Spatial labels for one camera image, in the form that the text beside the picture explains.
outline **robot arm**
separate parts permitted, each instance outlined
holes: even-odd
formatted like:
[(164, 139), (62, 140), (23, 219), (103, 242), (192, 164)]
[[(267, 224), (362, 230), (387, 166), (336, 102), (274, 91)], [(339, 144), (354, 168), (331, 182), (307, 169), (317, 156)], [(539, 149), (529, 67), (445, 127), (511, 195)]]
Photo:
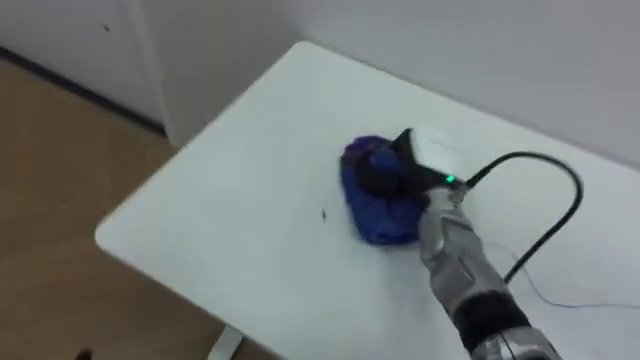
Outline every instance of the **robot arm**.
[(473, 360), (561, 360), (531, 326), (502, 277), (485, 257), (481, 239), (452, 190), (428, 191), (420, 225), (420, 255), (431, 288)]
[(473, 360), (561, 360), (544, 334), (531, 326), (516, 304), (505, 280), (487, 260), (482, 240), (458, 205), (491, 169), (511, 158), (543, 160), (571, 176), (576, 185), (571, 207), (514, 265), (505, 277), (509, 279), (576, 212), (583, 192), (579, 176), (548, 155), (512, 152), (462, 182), (452, 175), (456, 169), (448, 163), (452, 149), (433, 134), (431, 130), (406, 129), (389, 145), (404, 171), (401, 183), (394, 184), (393, 191), (373, 186), (376, 181), (371, 181), (371, 176), (375, 172), (371, 171), (360, 172), (359, 185), (380, 197), (401, 191), (423, 207), (418, 229), (422, 262), (431, 273), (433, 293), (458, 329)]

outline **blue cloth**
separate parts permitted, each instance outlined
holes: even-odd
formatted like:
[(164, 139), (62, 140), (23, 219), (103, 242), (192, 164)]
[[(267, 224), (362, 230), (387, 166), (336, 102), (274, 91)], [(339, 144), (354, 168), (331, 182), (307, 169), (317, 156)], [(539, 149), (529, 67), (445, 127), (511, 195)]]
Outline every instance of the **blue cloth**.
[(346, 202), (362, 239), (373, 245), (404, 245), (418, 239), (421, 208), (408, 195), (379, 197), (359, 186), (355, 164), (361, 156), (375, 171), (403, 176), (396, 154), (388, 148), (390, 141), (378, 136), (354, 140), (341, 158), (340, 177)]

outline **white tabletop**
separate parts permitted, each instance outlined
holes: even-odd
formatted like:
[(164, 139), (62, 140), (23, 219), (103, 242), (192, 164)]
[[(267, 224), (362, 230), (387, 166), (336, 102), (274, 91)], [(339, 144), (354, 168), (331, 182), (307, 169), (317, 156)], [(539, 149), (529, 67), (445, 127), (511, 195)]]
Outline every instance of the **white tabletop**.
[[(446, 133), (470, 171), (511, 150), (572, 164), (583, 207), (532, 259), (532, 277), (556, 301), (640, 302), (640, 174), (308, 43), (107, 217), (97, 242), (285, 358), (465, 359), (417, 250), (361, 242), (338, 181), (354, 137), (419, 124)], [(467, 210), (485, 240), (522, 252), (572, 196), (562, 172), (514, 160)], [(488, 252), (501, 270), (512, 263)], [(639, 313), (554, 308), (522, 276), (512, 289), (565, 358), (636, 353)]]

